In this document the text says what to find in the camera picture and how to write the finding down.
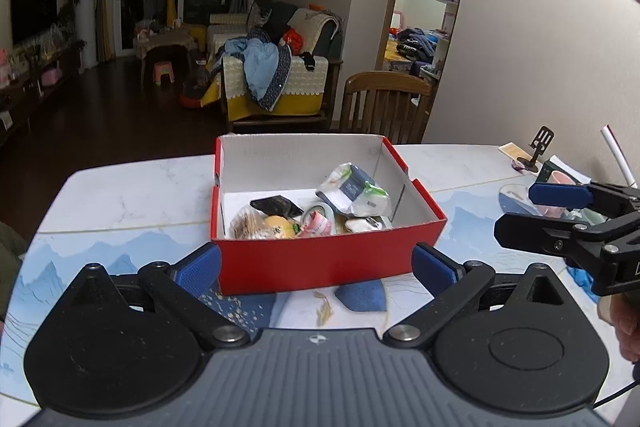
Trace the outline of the person's right hand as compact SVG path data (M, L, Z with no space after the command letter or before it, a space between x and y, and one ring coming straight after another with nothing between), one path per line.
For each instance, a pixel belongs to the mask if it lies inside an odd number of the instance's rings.
M640 358L639 308L634 307L622 294L602 297L598 303L601 320L610 324L614 331L620 354L632 363Z

